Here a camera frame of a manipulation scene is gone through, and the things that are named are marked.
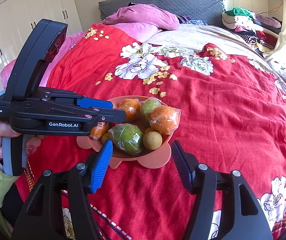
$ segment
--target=pile of clothes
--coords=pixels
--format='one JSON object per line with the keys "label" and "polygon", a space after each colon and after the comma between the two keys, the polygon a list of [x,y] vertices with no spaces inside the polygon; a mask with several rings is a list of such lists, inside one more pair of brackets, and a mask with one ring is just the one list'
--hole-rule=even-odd
{"label": "pile of clothes", "polygon": [[239,7],[222,13],[222,22],[227,30],[242,38],[262,57],[264,52],[275,49],[282,25],[276,18],[258,15]]}

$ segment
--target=plastic wrap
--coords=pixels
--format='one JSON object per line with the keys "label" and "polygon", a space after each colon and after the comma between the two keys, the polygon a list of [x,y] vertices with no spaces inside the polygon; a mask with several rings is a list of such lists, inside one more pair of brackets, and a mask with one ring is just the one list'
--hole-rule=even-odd
{"label": "plastic wrap", "polygon": [[171,134],[179,127],[180,118],[180,109],[161,105],[153,110],[150,125],[160,134]]}
{"label": "plastic wrap", "polygon": [[109,130],[110,139],[122,151],[139,155],[143,147],[144,134],[136,125],[123,123]]}
{"label": "plastic wrap", "polygon": [[137,119],[140,115],[140,101],[135,98],[124,99],[119,104],[119,109],[122,109],[126,113],[126,122],[131,122]]}
{"label": "plastic wrap", "polygon": [[153,110],[161,105],[161,101],[157,98],[150,97],[145,101],[140,102],[141,114],[149,122]]}
{"label": "plastic wrap", "polygon": [[107,132],[108,132],[108,123],[98,122],[98,125],[92,128],[90,137],[92,137],[94,140],[98,140]]}

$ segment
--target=pink pillow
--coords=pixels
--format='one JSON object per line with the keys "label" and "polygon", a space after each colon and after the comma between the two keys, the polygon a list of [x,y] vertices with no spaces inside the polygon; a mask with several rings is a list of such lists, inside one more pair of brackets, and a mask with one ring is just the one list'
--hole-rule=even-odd
{"label": "pink pillow", "polygon": [[148,23],[118,23],[113,27],[124,31],[130,37],[142,43],[147,42],[153,35],[162,31],[162,29]]}
{"label": "pink pillow", "polygon": [[[59,60],[67,53],[67,51],[78,41],[80,40],[86,33],[75,33],[71,36],[66,36],[65,41],[62,44],[62,47],[59,50],[59,53],[54,57],[52,63],[49,64],[47,70],[44,73],[44,76],[41,80],[40,86],[45,87],[47,85],[48,78],[51,74],[52,69],[56,66],[56,64],[59,62]],[[10,77],[10,74],[12,72],[14,63],[16,62],[16,59],[12,60],[8,65],[4,67],[1,71],[1,81],[3,88],[7,87],[7,83]]]}
{"label": "pink pillow", "polygon": [[118,23],[149,23],[158,28],[176,30],[179,20],[175,14],[162,10],[153,4],[136,4],[120,8],[101,23],[114,25]]}

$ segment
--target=pink blanket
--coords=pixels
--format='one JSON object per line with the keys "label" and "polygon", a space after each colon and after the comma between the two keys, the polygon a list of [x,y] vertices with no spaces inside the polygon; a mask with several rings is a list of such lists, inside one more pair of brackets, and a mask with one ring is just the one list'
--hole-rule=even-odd
{"label": "pink blanket", "polygon": [[162,10],[153,4],[136,4],[120,8],[101,23],[106,25],[148,23],[170,31],[176,30],[179,26],[179,20],[175,14]]}
{"label": "pink blanket", "polygon": [[[59,50],[59,53],[55,56],[55,58],[53,59],[52,63],[49,64],[47,70],[45,71],[45,74],[41,80],[40,86],[41,87],[46,87],[47,86],[47,81],[48,78],[50,76],[50,73],[52,71],[52,69],[55,67],[55,65],[60,61],[60,59],[65,55],[65,53],[67,53],[69,51],[69,49],[71,49],[72,46],[75,45],[75,43],[77,41],[79,41],[83,36],[85,35],[85,33],[76,33],[73,34],[71,36],[67,36],[65,38],[65,41],[61,47],[61,49]],[[10,77],[10,74],[12,72],[12,69],[14,67],[14,63],[16,62],[16,59],[12,60],[8,65],[5,66],[5,68],[1,71],[1,81],[2,81],[2,85],[3,88],[7,87],[7,83]]]}

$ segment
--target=blue gripper pad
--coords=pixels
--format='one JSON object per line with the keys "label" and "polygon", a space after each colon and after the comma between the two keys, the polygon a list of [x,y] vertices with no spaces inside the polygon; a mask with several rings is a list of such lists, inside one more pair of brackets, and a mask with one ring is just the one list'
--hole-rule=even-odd
{"label": "blue gripper pad", "polygon": [[102,182],[107,171],[107,167],[110,163],[113,154],[112,141],[107,140],[102,146],[95,163],[91,167],[91,184],[90,190],[94,194],[97,189],[101,188]]}
{"label": "blue gripper pad", "polygon": [[103,101],[93,98],[82,98],[77,100],[77,105],[83,108],[97,107],[113,109],[113,104],[110,101]]}

